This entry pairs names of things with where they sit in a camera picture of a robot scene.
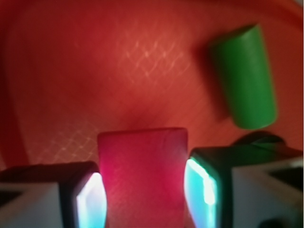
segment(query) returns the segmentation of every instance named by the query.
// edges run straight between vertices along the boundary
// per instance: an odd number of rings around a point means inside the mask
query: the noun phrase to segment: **pink block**
[[[101,133],[109,227],[183,227],[187,130]]]

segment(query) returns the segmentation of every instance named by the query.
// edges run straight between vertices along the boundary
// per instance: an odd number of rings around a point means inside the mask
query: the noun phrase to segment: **glowing light strip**
[[[78,225],[80,228],[105,226],[107,201],[100,173],[92,174],[76,197]]]
[[[193,159],[188,159],[187,164],[197,172],[203,178],[203,185],[204,185],[204,201],[208,205],[213,205],[216,203],[216,196],[214,189],[216,188],[215,181],[206,170],[201,167],[197,162]]]

